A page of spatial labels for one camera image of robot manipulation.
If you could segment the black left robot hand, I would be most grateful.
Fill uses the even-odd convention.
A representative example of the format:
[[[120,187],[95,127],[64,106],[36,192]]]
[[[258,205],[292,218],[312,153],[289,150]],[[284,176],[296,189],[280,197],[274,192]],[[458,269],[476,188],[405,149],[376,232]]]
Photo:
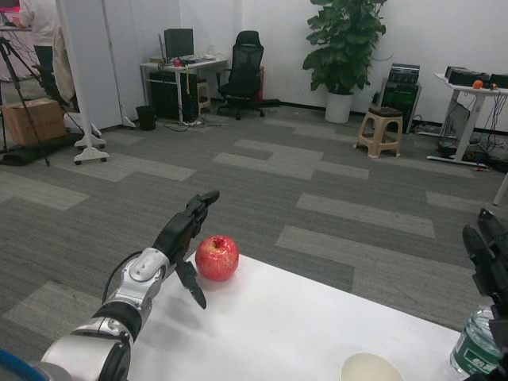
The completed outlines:
[[[202,308],[206,308],[206,297],[197,281],[197,271],[191,262],[185,261],[185,255],[191,240],[196,238],[206,220],[208,208],[220,197],[218,190],[200,195],[196,194],[186,206],[177,213],[162,229],[155,240],[154,249],[162,252],[175,266],[175,271],[184,288],[189,290],[194,300]]]

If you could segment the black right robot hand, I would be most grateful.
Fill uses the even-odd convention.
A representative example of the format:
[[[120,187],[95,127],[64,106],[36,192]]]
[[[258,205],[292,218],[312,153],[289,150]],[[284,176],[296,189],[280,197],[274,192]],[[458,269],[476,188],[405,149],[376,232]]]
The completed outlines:
[[[479,230],[463,229],[464,247],[475,266],[473,280],[482,296],[491,298],[493,318],[489,327],[501,352],[497,367],[488,374],[476,373],[470,380],[507,379],[507,229],[495,215],[482,208],[477,219]]]

